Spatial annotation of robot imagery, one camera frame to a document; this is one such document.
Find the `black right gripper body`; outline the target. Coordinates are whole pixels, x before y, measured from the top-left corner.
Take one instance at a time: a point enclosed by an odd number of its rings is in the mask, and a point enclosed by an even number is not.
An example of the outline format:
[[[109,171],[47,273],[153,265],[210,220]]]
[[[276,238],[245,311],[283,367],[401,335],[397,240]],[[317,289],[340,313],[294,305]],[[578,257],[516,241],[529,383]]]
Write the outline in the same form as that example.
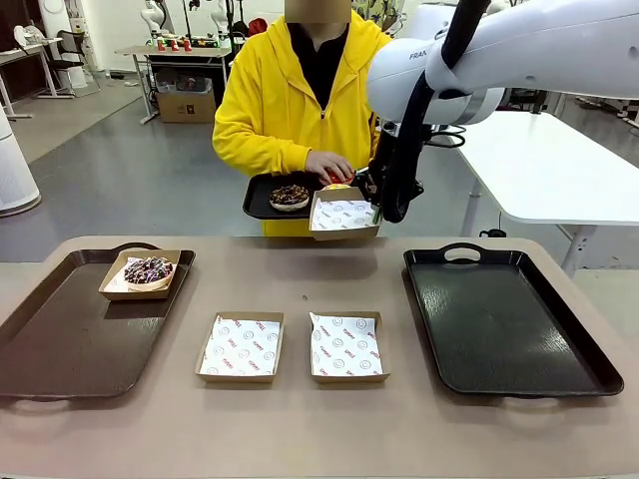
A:
[[[372,201],[379,203],[381,200],[382,187],[385,181],[386,171],[392,160],[395,147],[395,136],[380,135],[374,157],[372,159]]]

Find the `person's right hand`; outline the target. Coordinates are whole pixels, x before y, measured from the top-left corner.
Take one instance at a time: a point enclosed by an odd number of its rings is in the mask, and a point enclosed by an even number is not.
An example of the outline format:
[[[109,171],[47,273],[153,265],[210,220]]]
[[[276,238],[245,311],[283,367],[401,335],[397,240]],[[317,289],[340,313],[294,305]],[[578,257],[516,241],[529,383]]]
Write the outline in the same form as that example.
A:
[[[307,155],[305,171],[316,175],[325,186],[332,184],[333,179],[347,183],[353,177],[353,168],[348,160],[331,152],[311,150]]]

